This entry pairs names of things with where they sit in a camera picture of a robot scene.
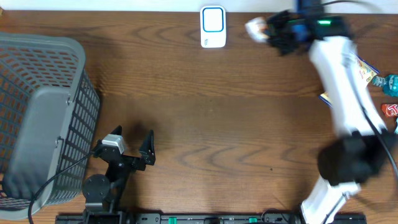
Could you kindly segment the yellow snack bag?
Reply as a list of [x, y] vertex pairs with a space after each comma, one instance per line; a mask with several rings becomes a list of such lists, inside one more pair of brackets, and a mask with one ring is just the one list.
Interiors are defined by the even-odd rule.
[[[356, 74], [361, 79], [362, 86], [366, 88], [368, 84], [372, 81], [372, 79], [379, 74], [379, 70], [367, 63], [367, 61], [363, 60], [358, 55], [355, 57], [355, 59], [358, 68]], [[331, 100], [327, 92], [322, 93], [319, 96], [319, 99], [322, 100], [322, 102], [324, 102], [330, 108], [332, 107]]]

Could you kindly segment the blue mouthwash bottle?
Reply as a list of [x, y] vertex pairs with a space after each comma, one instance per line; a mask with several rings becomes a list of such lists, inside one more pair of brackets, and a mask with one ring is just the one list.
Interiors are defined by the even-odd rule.
[[388, 75], [386, 77], [375, 76], [372, 79], [372, 84], [382, 88], [385, 95], [397, 97], [398, 95], [398, 77], [397, 75]]

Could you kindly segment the red chocolate bar wrapper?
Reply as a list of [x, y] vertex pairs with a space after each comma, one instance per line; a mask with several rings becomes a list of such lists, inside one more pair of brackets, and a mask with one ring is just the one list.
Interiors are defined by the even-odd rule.
[[397, 117], [398, 115], [398, 104], [387, 104], [381, 105], [381, 110], [386, 117]]

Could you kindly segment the small orange snack packet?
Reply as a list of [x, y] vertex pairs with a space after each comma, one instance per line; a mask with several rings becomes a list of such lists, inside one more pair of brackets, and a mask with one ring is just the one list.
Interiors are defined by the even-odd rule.
[[267, 35], [267, 24], [263, 17], [251, 19], [245, 24], [245, 29], [253, 41], [258, 43], [266, 43], [269, 36]]

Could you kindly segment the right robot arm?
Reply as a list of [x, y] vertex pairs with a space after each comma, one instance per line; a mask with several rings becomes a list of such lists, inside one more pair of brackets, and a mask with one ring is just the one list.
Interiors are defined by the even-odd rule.
[[341, 16], [325, 13], [321, 1], [299, 1], [296, 12], [266, 19], [269, 44], [282, 55], [307, 47], [331, 100], [336, 141], [318, 154], [319, 178], [300, 204], [302, 223], [331, 223], [361, 185], [392, 160], [397, 136], [387, 130], [357, 74], [357, 48]]

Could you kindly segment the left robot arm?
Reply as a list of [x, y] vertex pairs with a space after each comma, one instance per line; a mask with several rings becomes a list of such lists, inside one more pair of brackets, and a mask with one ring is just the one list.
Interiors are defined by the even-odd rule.
[[139, 148], [139, 157], [127, 156], [127, 145], [118, 126], [93, 149], [93, 157], [108, 164], [105, 174], [87, 178], [82, 187], [85, 197], [83, 223], [134, 223], [134, 216], [119, 203], [130, 175], [155, 164], [154, 131], [150, 130]]

